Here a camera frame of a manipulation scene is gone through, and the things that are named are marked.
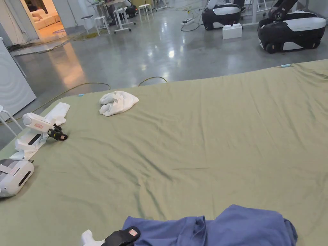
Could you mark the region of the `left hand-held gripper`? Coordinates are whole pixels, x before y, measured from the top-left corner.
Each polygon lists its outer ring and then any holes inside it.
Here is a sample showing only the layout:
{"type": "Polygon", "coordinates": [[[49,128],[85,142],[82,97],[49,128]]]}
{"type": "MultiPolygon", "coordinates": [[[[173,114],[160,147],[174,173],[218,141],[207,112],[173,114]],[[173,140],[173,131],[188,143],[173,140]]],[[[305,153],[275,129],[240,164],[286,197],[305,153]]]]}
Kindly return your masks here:
{"type": "Polygon", "coordinates": [[[140,230],[135,227],[129,227],[125,230],[114,231],[107,238],[96,241],[93,238],[91,230],[86,230],[81,235],[82,246],[134,246],[134,243],[141,236],[140,230]]]}

